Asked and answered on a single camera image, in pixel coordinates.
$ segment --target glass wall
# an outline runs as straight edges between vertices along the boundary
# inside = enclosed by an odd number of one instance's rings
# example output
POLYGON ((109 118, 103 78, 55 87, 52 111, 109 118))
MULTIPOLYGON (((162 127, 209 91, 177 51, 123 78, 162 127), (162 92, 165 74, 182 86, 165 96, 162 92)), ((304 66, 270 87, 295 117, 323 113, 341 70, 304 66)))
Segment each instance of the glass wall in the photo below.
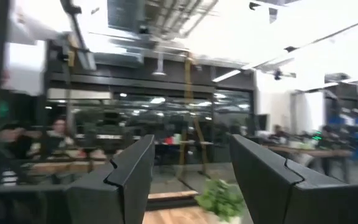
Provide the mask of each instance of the glass wall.
MULTIPOLYGON (((114 92, 111 98, 72 100, 77 136, 84 133, 81 127, 85 122, 97 122, 99 144, 107 155, 113 155, 153 134, 152 194, 200 192, 206 176, 235 182, 229 138, 247 133, 250 93, 216 90, 210 95, 195 93, 192 100, 182 94, 114 92)), ((64 114, 65 100, 50 100, 48 110, 50 120, 64 114)))

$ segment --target green plant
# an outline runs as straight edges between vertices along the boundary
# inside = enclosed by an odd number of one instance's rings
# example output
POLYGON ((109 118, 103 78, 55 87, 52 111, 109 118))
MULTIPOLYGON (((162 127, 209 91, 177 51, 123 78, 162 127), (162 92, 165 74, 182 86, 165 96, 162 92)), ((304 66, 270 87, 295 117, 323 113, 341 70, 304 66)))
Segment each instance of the green plant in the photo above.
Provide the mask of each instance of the green plant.
POLYGON ((223 180, 208 180, 204 193, 196 200, 202 209, 214 213, 225 222, 239 216, 245 208, 242 195, 223 180))

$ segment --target wooden floor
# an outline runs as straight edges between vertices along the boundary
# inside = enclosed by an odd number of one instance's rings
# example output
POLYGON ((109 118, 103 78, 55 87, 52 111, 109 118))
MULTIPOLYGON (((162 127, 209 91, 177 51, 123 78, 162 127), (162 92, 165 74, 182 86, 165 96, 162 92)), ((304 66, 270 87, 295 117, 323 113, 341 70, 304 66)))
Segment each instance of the wooden floor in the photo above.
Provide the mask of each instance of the wooden floor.
POLYGON ((175 208, 146 212, 143 224, 208 224, 199 207, 175 208))

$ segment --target potted plant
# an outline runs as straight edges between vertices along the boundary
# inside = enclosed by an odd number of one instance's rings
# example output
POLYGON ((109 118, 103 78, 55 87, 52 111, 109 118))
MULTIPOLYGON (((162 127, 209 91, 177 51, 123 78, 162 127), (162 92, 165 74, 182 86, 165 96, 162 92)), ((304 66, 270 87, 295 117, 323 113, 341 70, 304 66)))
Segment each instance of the potted plant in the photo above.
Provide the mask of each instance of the potted plant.
POLYGON ((207 181, 204 193, 196 200, 206 211, 209 224, 240 224, 246 206, 242 195, 223 180, 207 181))

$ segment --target wooden table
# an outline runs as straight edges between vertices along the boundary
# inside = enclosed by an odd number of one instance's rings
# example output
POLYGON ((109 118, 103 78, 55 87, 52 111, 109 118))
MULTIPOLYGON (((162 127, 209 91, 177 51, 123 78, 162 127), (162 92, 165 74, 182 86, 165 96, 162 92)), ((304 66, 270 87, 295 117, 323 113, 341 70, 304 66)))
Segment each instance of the wooden table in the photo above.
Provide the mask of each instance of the wooden table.
MULTIPOLYGON (((94 161, 93 167, 98 168, 101 165, 104 165, 106 162, 94 161)), ((40 164, 34 164, 31 167, 32 172, 40 173, 56 173, 56 172, 87 172, 89 167, 89 162, 59 162, 51 163, 44 162, 40 164)))
POLYGON ((285 146, 263 146, 272 151, 286 152, 292 155, 307 154, 316 158, 332 158, 341 163, 342 178, 345 183, 349 183, 349 158, 352 156, 352 151, 345 149, 336 150, 319 150, 319 149, 295 149, 285 146))
MULTIPOLYGON (((195 143, 195 141, 180 141, 179 144, 167 144, 165 142, 158 142, 158 141, 155 141, 154 142, 155 145, 164 145, 164 146, 180 146, 181 144, 189 144, 189 145, 192 145, 195 143)), ((206 146, 210 146, 210 145, 213 145, 212 142, 207 142, 207 141, 203 141, 203 142, 199 142, 201 145, 206 145, 206 146)))

